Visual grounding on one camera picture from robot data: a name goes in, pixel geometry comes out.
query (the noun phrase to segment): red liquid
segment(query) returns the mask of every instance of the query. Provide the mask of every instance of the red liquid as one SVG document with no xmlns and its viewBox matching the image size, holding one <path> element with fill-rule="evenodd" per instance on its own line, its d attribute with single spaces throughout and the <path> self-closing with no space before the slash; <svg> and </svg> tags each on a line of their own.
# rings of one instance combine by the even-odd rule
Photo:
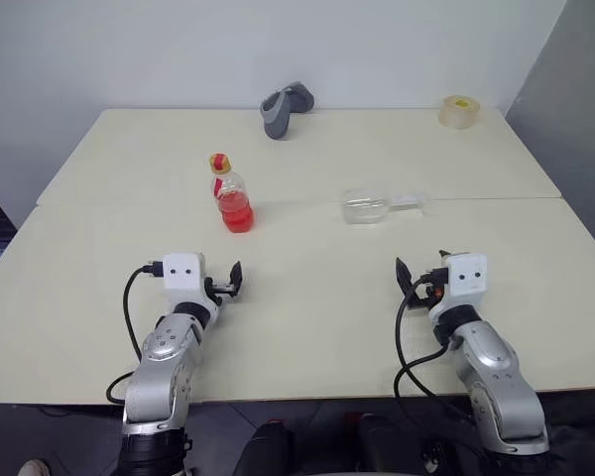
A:
<svg viewBox="0 0 595 476">
<path fill-rule="evenodd" d="M 249 205 L 249 198 L 242 191 L 230 191 L 218 197 L 218 208 L 222 221 L 229 231 L 244 233 L 254 224 L 254 210 Z"/>
</svg>

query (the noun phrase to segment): tape roll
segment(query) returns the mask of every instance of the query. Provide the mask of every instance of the tape roll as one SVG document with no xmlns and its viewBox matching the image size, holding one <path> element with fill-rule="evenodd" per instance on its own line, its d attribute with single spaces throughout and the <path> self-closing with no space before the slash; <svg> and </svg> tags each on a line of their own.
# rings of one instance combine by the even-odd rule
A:
<svg viewBox="0 0 595 476">
<path fill-rule="evenodd" d="M 443 99 L 438 121 L 446 127 L 467 129 L 476 122 L 480 104 L 467 96 L 449 96 Z"/>
</svg>

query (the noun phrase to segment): clear plastic scoop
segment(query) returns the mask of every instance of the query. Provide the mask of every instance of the clear plastic scoop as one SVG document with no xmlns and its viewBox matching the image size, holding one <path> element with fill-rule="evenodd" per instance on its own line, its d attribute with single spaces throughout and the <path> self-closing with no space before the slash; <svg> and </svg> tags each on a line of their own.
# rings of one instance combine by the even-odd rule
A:
<svg viewBox="0 0 595 476">
<path fill-rule="evenodd" d="M 423 208 L 425 198 L 420 193 L 393 193 L 371 188 L 347 190 L 342 196 L 342 213 L 346 223 L 378 223 L 390 211 Z"/>
</svg>

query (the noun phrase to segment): white table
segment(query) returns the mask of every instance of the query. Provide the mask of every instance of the white table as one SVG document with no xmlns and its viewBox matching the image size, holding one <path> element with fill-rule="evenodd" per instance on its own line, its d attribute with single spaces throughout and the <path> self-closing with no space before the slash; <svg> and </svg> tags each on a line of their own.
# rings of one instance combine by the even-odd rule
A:
<svg viewBox="0 0 595 476">
<path fill-rule="evenodd" d="M 105 403 L 136 366 L 121 312 L 129 274 L 186 250 L 204 252 L 215 278 L 238 259 L 245 276 L 207 333 L 197 401 L 391 395 L 395 257 L 419 273 L 439 248 L 489 256 L 481 313 L 537 390 L 595 387 L 595 242 L 562 199 L 442 201 L 374 227 L 344 224 L 332 202 L 256 211 L 256 227 L 234 235 L 206 203 L 37 208 L 0 259 L 0 402 Z M 140 339 L 166 310 L 161 288 L 142 277 L 131 292 Z M 426 312 L 407 314 L 404 331 L 411 358 L 436 349 Z M 419 373 L 437 392 L 463 391 L 447 359 Z"/>
<path fill-rule="evenodd" d="M 433 109 L 294 115 L 286 140 L 257 110 L 108 110 L 38 204 L 186 204 L 209 197 L 208 157 L 227 153 L 254 200 L 338 200 L 349 187 L 436 199 L 560 197 L 495 109 L 471 129 Z"/>
</svg>

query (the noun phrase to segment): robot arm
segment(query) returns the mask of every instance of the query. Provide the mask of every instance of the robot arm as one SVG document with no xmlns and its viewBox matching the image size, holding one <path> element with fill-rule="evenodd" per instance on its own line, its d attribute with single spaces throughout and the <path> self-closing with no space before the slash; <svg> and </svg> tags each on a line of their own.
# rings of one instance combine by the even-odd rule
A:
<svg viewBox="0 0 595 476">
<path fill-rule="evenodd" d="M 449 345 L 456 374 L 465 385 L 481 442 L 497 465 L 512 471 L 545 469 L 548 437 L 536 392 L 520 373 L 518 355 L 475 309 L 487 290 L 487 258 L 441 252 L 443 268 L 426 275 L 426 298 L 434 335 Z M 410 272 L 397 262 L 404 293 L 413 292 Z"/>
<path fill-rule="evenodd" d="M 218 317 L 218 295 L 235 297 L 242 283 L 240 263 L 229 283 L 206 277 L 199 253 L 170 254 L 163 270 L 171 311 L 146 338 L 126 391 L 119 476 L 183 474 L 182 462 L 191 447 L 184 432 L 191 376 L 200 362 L 203 335 Z"/>
</svg>

